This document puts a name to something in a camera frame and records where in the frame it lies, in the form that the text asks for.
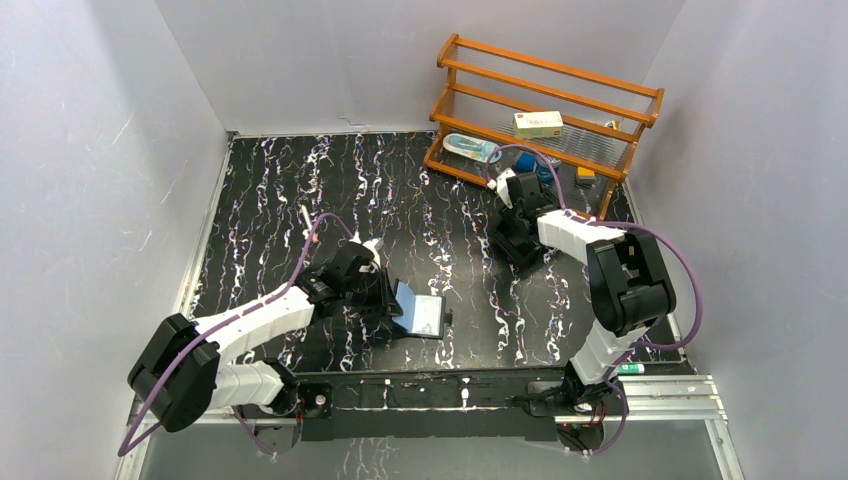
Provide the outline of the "black leather card holder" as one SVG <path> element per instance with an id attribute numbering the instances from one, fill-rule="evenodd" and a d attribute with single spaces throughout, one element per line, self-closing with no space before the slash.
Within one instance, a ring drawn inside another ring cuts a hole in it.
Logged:
<path id="1" fill-rule="evenodd" d="M 406 283 L 395 280 L 395 300 L 401 313 L 393 323 L 410 337 L 442 339 L 452 324 L 452 311 L 442 295 L 416 293 Z"/>

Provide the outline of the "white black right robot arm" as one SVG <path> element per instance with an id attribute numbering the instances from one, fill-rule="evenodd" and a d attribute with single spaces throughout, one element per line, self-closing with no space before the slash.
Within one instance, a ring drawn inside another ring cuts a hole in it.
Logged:
<path id="1" fill-rule="evenodd" d="M 511 169 L 494 181 L 502 205 L 489 236 L 518 269 L 557 250 L 586 266 L 594 320 L 557 386 L 531 387 L 514 397 L 528 407 L 548 400 L 590 413 L 616 386 L 630 347 L 676 307 L 676 294 L 656 237 L 599 225 L 555 204 L 534 173 Z"/>

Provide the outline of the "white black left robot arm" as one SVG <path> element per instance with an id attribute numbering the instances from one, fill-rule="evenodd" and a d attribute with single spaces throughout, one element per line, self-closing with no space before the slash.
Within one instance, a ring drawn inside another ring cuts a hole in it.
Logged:
<path id="1" fill-rule="evenodd" d="M 381 247 L 377 238 L 349 240 L 329 262 L 302 269 L 291 283 L 245 305 L 195 320 L 167 317 L 131 369 L 130 387 L 168 432 L 214 409 L 255 405 L 291 415 L 304 402 L 292 370 L 274 360 L 238 358 L 342 313 L 400 315 Z"/>

